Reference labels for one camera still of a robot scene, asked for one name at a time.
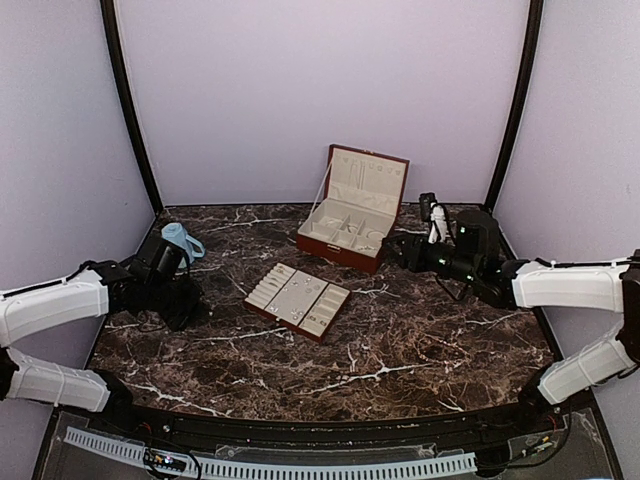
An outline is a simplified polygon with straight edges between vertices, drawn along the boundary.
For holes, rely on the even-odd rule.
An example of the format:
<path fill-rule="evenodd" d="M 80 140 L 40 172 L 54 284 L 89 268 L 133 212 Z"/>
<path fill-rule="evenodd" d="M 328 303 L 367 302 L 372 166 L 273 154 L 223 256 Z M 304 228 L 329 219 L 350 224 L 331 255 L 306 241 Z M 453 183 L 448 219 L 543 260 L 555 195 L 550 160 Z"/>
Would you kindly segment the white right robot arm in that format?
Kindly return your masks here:
<path fill-rule="evenodd" d="M 618 324 L 572 355 L 537 372 L 519 394 L 510 424 L 534 432 L 549 407 L 612 377 L 639 368 L 639 256 L 609 261 L 556 262 L 541 258 L 502 260 L 501 231 L 484 211 L 464 210 L 446 241 L 445 219 L 431 218 L 429 234 L 388 236 L 383 245 L 399 265 L 463 283 L 484 303 L 499 309 L 563 308 L 610 312 Z"/>

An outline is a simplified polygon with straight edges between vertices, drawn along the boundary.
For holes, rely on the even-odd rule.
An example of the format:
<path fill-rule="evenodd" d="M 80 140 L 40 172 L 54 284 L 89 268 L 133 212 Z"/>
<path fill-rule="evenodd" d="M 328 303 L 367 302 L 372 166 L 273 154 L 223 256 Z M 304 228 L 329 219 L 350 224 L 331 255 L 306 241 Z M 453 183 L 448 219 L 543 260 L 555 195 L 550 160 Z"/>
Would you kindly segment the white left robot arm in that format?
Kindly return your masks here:
<path fill-rule="evenodd" d="M 127 311 L 156 313 L 171 331 L 186 326 L 201 290 L 188 273 L 187 251 L 149 237 L 128 259 L 83 262 L 66 277 L 1 294 L 1 397 L 101 413 L 120 436 L 141 427 L 132 394 L 112 373 L 79 370 L 26 355 L 14 343 L 79 319 Z"/>

